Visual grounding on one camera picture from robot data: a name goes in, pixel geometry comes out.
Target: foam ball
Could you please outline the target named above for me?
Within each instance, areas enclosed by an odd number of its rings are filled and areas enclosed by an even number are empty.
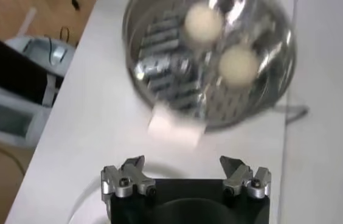
[[[189,8],[185,18],[187,35],[200,44],[210,44],[216,41],[223,28],[223,15],[211,9],[203,2]]]
[[[218,72],[230,86],[250,85],[258,75],[259,60],[249,46],[234,45],[220,58]]]

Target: metal bowl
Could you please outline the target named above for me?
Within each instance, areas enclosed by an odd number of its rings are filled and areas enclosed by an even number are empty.
[[[202,1],[135,0],[123,19],[126,64],[150,106],[165,102],[207,130],[237,124],[272,107],[284,94],[296,65],[291,23],[277,1],[204,1],[224,15],[221,38],[197,46],[185,34],[189,7]],[[261,61],[257,79],[244,88],[228,86],[217,73],[220,55],[250,38]]]

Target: digital display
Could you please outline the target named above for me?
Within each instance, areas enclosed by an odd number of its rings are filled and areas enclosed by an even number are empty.
[[[1,132],[25,138],[32,118],[32,113],[0,105]]]

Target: white table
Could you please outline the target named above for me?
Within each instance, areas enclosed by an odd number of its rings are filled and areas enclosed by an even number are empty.
[[[289,126],[282,223],[343,223],[343,1],[299,1],[291,98],[309,116]]]
[[[161,175],[168,177],[224,177],[220,155],[241,158],[253,168],[268,167],[273,174],[271,223],[277,223],[283,115],[267,112],[230,132],[205,135],[194,151],[151,139],[146,132],[151,111],[125,70],[123,5],[96,3],[7,223],[66,223],[104,165],[141,154],[150,165],[147,171],[163,167]],[[343,223],[343,32],[337,28],[343,30],[341,1],[299,3],[292,96],[307,103],[311,114],[286,133],[282,223]],[[97,197],[87,203],[96,207],[88,211],[103,212]]]
[[[151,110],[126,73],[121,37],[126,3],[96,3],[6,223],[66,223],[103,166],[138,155],[146,156],[146,172],[161,170],[156,175],[170,178],[225,178],[221,155],[240,158],[254,170],[267,167],[271,223],[277,223],[285,115],[269,111],[209,133],[195,150],[152,138]],[[95,206],[105,208],[100,199]]]

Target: white device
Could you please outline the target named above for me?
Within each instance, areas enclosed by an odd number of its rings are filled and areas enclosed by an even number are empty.
[[[0,141],[35,147],[51,108],[32,103],[0,88]]]

